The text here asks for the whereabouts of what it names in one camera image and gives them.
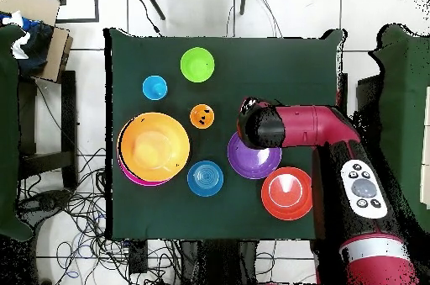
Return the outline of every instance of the small blue bowl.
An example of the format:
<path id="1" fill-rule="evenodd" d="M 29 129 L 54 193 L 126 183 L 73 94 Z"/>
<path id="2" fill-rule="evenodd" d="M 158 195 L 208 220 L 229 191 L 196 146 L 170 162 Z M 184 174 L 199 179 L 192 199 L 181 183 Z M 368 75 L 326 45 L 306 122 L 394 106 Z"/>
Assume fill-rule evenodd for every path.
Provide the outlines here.
<path id="1" fill-rule="evenodd" d="M 191 167 L 186 180 L 196 195 L 206 198 L 215 195 L 223 187 L 224 175 L 214 162 L 199 161 Z"/>
<path id="2" fill-rule="evenodd" d="M 161 76 L 150 76 L 144 80 L 142 89 L 147 98 L 152 101 L 158 101 L 167 94 L 167 83 Z"/>

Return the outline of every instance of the purple plate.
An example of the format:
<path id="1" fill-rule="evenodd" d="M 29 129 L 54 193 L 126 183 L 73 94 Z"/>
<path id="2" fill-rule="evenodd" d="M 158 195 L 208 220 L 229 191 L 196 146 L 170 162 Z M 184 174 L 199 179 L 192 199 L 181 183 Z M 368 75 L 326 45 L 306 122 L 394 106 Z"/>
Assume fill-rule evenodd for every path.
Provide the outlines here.
<path id="1" fill-rule="evenodd" d="M 236 132 L 228 142 L 227 156 L 232 168 L 242 177 L 262 179 L 279 166 L 282 149 L 250 149 L 240 140 Z"/>

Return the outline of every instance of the floor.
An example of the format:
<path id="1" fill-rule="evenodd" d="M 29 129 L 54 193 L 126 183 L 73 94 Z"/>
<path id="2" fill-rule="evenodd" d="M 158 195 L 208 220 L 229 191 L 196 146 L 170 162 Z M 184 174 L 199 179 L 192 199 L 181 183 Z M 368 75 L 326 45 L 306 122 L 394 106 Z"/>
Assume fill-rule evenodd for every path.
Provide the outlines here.
<path id="1" fill-rule="evenodd" d="M 414 33 L 430 34 L 430 0 L 267 0 L 276 17 L 284 37 L 300 36 L 319 38 L 328 29 L 347 30 L 348 38 L 343 47 L 343 72 L 349 75 L 348 115 L 355 110 L 354 85 L 365 77 L 379 73 L 379 67 L 368 55 L 376 47 L 376 35 L 380 28 L 388 23 L 405 24 Z M 228 36 L 233 37 L 233 12 L 228 27 L 228 11 L 233 0 L 157 0 L 163 10 L 166 21 L 160 21 L 155 10 L 144 0 L 151 20 L 165 36 Z M 247 0 L 244 15 L 239 15 L 240 0 L 236 0 L 234 36 L 265 38 L 274 36 L 273 20 L 262 0 Z M 78 147 L 80 169 L 86 159 L 105 146 L 105 71 L 103 59 L 104 39 L 102 29 L 115 27 L 138 36 L 156 36 L 156 32 L 145 17 L 145 11 L 138 0 L 98 0 L 99 21 L 97 23 L 58 24 L 69 29 L 74 38 L 67 69 L 76 71 L 77 108 L 78 108 Z M 68 11 L 73 18 L 79 16 L 80 9 Z M 52 83 L 38 81 L 45 95 L 49 108 L 60 122 L 60 88 Z M 38 97 L 36 116 L 36 139 L 39 153 L 60 149 L 60 131 L 50 117 L 41 97 Z M 101 149 L 89 162 L 91 169 L 104 167 L 105 150 Z M 37 178 L 27 181 L 27 186 Z M 59 172 L 48 172 L 42 176 L 42 182 L 34 189 L 44 191 L 61 188 Z M 92 192 L 91 178 L 79 187 L 81 193 Z M 68 245 L 76 241 L 76 223 L 65 213 L 60 213 L 47 220 L 39 234 L 37 245 L 37 264 L 39 276 L 56 282 L 63 276 L 66 258 L 70 255 Z M 161 240 L 151 240 L 149 248 L 156 250 L 165 244 Z M 256 271 L 259 282 L 303 282 L 315 283 L 315 268 L 309 242 L 305 240 L 261 241 L 258 247 Z M 270 255 L 275 255 L 273 269 Z M 121 256 L 120 248 L 112 250 L 114 256 Z M 82 249 L 70 266 L 76 273 L 64 276 L 60 285 L 128 285 L 120 273 L 111 266 L 97 266 L 97 259 L 89 257 Z M 151 261 L 157 262 L 155 252 Z M 126 266 L 120 266 L 126 275 Z M 172 271 L 164 276 L 166 282 L 172 280 Z"/>

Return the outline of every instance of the green cloth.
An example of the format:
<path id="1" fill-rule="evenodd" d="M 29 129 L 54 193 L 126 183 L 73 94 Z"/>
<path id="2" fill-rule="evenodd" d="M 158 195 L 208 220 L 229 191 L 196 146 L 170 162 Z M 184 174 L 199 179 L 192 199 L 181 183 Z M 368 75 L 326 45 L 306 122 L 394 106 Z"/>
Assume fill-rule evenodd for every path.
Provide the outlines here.
<path id="1" fill-rule="evenodd" d="M 430 210 L 420 203 L 426 90 L 430 86 L 430 38 L 390 25 L 374 52 L 385 70 L 380 95 L 380 148 L 421 227 L 430 232 Z"/>
<path id="2" fill-rule="evenodd" d="M 229 165 L 227 144 L 236 131 L 239 107 L 247 96 L 278 99 L 284 104 L 335 104 L 336 49 L 341 30 L 319 39 L 138 38 L 110 29 L 113 69 L 113 237 L 130 239 L 313 239 L 313 213 L 296 221 L 272 217 L 260 199 L 262 180 L 249 180 Z M 200 46 L 215 59 L 205 82 L 187 81 L 180 60 Z M 150 75 L 167 81 L 168 93 L 150 101 L 142 82 Z M 198 103 L 212 107 L 208 129 L 190 122 Z M 158 187 L 134 184 L 122 173 L 116 154 L 118 134 L 133 117 L 145 112 L 177 119 L 191 141 L 190 160 L 177 176 Z M 281 166 L 297 166 L 308 174 L 312 150 L 284 149 Z M 223 188 L 201 198 L 186 182 L 198 161 L 216 162 Z"/>
<path id="3" fill-rule="evenodd" d="M 32 230 L 15 215 L 18 191 L 18 62 L 12 55 L 13 42 L 25 33 L 16 25 L 0 28 L 0 234 L 29 240 Z"/>

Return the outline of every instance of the dark green tablecloth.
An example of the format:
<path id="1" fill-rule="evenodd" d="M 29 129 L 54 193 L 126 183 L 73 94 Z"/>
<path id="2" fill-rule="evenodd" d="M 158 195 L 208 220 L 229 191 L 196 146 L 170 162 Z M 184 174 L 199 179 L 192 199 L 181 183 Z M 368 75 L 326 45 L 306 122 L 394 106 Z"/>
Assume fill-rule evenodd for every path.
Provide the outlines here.
<path id="1" fill-rule="evenodd" d="M 113 237 L 132 239 L 311 239 L 312 211 L 297 221 L 268 214 L 260 200 L 263 180 L 248 180 L 229 165 L 227 144 L 235 132 L 246 96 L 278 99 L 285 104 L 334 104 L 336 49 L 341 30 L 318 39 L 137 38 L 110 29 L 113 68 Z M 191 47 L 208 49 L 215 72 L 196 84 L 181 74 L 180 59 Z M 150 75 L 166 79 L 168 94 L 153 102 L 142 82 Z M 196 129 L 189 113 L 198 103 L 210 105 L 215 121 Z M 135 115 L 162 112 L 177 119 L 191 140 L 185 168 L 166 184 L 141 187 L 121 172 L 116 142 Z M 215 161 L 224 173 L 223 188 L 200 198 L 188 188 L 186 174 L 197 161 Z M 281 166 L 310 174 L 311 149 L 285 149 Z"/>

